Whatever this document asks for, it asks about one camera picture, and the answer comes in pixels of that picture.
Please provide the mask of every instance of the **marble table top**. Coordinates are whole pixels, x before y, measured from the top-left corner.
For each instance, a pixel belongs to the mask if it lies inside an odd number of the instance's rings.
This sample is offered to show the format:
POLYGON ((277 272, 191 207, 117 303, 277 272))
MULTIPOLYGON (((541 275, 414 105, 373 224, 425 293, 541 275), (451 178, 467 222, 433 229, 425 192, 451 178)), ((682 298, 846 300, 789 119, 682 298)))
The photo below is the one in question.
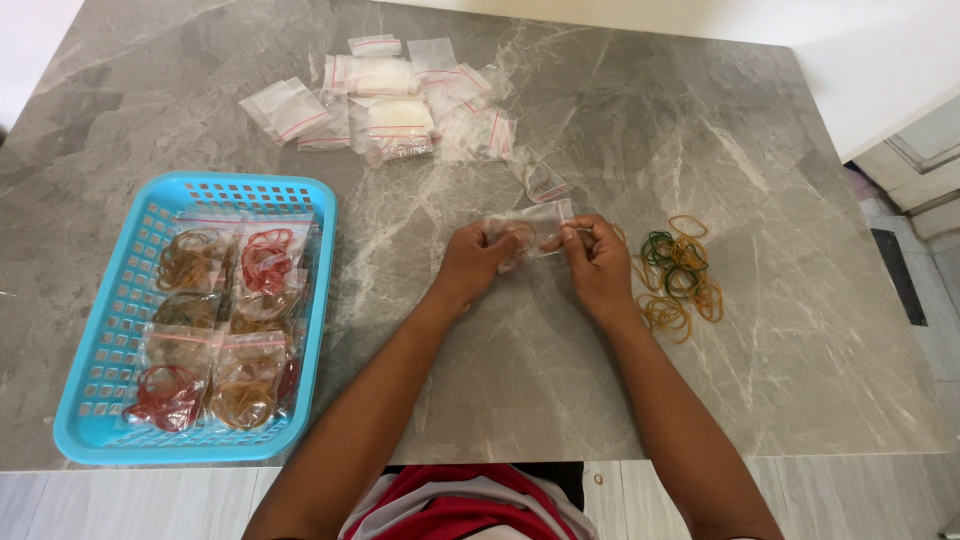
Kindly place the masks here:
MULTIPOLYGON (((0 470, 76 467, 53 416, 120 225, 154 176, 306 176, 336 192, 315 413, 411 310, 454 229, 530 204, 503 163, 368 170, 350 150, 275 147, 236 105, 294 76, 318 87, 326 52, 387 33, 450 37, 460 61, 512 72, 518 144, 550 153, 574 208, 605 214, 634 250, 672 215, 709 225, 727 318, 662 342, 744 455, 949 448, 791 51, 350 0, 87 0, 0 150, 0 470)), ((394 462, 641 457, 605 342, 562 258, 546 258, 497 279, 449 336, 394 462)))

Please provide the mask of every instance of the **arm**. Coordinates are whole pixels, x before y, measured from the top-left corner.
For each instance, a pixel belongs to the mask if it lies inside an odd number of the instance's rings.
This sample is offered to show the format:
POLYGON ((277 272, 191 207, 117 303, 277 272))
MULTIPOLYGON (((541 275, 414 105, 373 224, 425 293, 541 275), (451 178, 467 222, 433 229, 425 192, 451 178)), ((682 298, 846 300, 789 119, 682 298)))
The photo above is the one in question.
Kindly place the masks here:
POLYGON ((243 540, 337 537, 394 453, 450 326, 518 245, 507 234, 487 247, 482 223, 454 233, 433 286, 300 442, 243 540))
POLYGON ((559 249, 563 242, 577 296, 611 341, 640 438, 690 534, 696 540, 782 540, 736 448, 643 323, 623 241, 599 215, 578 216, 569 225, 561 240, 544 248, 559 249))

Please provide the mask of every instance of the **person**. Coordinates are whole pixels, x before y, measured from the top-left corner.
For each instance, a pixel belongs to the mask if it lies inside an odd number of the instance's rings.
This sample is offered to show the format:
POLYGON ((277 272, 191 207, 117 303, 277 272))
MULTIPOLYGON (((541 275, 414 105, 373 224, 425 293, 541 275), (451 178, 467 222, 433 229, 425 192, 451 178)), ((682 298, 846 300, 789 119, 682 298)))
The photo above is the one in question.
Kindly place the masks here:
MULTIPOLYGON (((381 476, 444 337, 520 246, 513 233, 489 246, 483 231, 480 222, 453 234, 433 285, 304 436, 243 540, 595 537, 581 512, 579 475, 579 509, 569 485, 565 493, 512 465, 407 466, 381 476)), ((643 323, 630 254, 611 225, 577 216, 543 249, 561 247, 577 297, 616 354, 646 453, 691 536, 782 540, 733 444, 643 323)))

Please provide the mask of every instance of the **blue plastic basket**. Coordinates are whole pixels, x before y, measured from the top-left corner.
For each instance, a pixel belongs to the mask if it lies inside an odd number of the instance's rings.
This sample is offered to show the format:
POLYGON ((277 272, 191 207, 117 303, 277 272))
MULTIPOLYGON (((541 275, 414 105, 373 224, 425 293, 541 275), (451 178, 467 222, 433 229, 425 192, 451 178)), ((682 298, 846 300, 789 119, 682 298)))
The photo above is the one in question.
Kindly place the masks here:
POLYGON ((294 443, 306 428, 313 400, 336 222, 333 191, 309 178, 172 172, 151 180, 133 201, 73 360, 54 421, 60 451, 74 461, 98 465, 196 463, 266 459, 294 443), (306 311, 297 400, 292 413, 266 431, 192 428, 167 433, 117 422, 144 325, 156 309, 148 285, 169 238, 167 229, 177 214, 197 207, 268 215, 313 212, 323 233, 320 255, 310 269, 315 286, 306 311))

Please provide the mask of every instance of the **gray marble surface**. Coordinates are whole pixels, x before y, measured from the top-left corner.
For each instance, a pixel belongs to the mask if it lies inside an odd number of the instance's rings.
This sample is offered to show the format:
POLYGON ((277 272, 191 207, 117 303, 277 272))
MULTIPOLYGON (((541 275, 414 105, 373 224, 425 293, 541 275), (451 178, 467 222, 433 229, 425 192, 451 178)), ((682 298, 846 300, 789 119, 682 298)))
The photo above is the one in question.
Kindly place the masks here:
MULTIPOLYGON (((744 455, 942 452, 932 377, 793 54, 378 3, 88 0, 0 151, 0 470, 76 465, 51 426, 120 225, 169 170, 297 175, 340 199, 316 410, 430 284, 450 233, 522 208, 506 166, 371 171, 277 148, 236 103, 347 39, 450 37, 498 62, 518 144, 631 247, 699 216, 727 319, 667 353, 744 455)), ((496 280, 445 343, 396 463, 642 457, 561 258, 496 280)))

